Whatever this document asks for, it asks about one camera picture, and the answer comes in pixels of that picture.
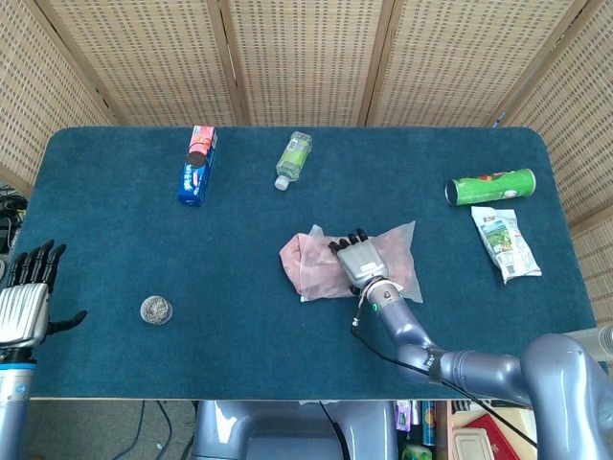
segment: teal felt surface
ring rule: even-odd
[[[302,128],[300,180],[274,189],[290,127],[223,127],[204,204],[179,203],[189,128],[80,127],[51,139],[18,252],[65,242],[52,319],[87,309],[36,350],[36,396],[155,399],[407,399],[456,396],[411,385],[350,334],[355,299],[301,304],[279,250],[313,223],[377,235],[415,220],[424,303],[411,304],[447,350],[521,354],[544,333],[594,317],[541,138],[525,128]],[[515,210],[542,277],[503,285],[450,178],[531,168]],[[140,317],[153,294],[173,305]],[[370,312],[364,334],[394,349]]]

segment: gray floor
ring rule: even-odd
[[[191,402],[163,402],[172,423],[172,440],[164,459],[178,460],[193,434]],[[138,401],[33,401],[24,436],[23,459],[111,460],[126,449],[136,434]],[[158,443],[169,430],[155,402],[145,403],[143,428],[134,450],[122,459],[154,460]]]

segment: robotic hand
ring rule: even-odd
[[[532,342],[521,358],[445,351],[432,341],[386,278],[387,266],[366,233],[358,229],[357,235],[329,245],[353,285],[361,289],[352,332],[381,356],[357,333],[360,307],[366,299],[397,345],[393,362],[404,379],[531,405],[540,460],[613,458],[613,385],[577,341],[546,334]]]
[[[49,321],[49,296],[66,250],[62,244],[52,251],[53,245],[47,241],[17,256],[0,292],[0,460],[19,458],[36,368],[33,349],[48,335],[73,329],[87,314],[82,310],[68,321]]]

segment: clear plastic bag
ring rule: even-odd
[[[411,241],[415,223],[405,223],[378,237],[373,244],[389,268],[389,278],[402,286],[401,295],[422,302],[415,274]],[[344,237],[327,237],[319,225],[308,235],[294,236],[281,250],[285,273],[303,302],[320,298],[350,297],[351,282],[328,245]]]

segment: white snack package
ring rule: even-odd
[[[505,284],[519,276],[541,275],[530,247],[519,232],[513,209],[472,206],[471,214],[489,256],[502,271]]]

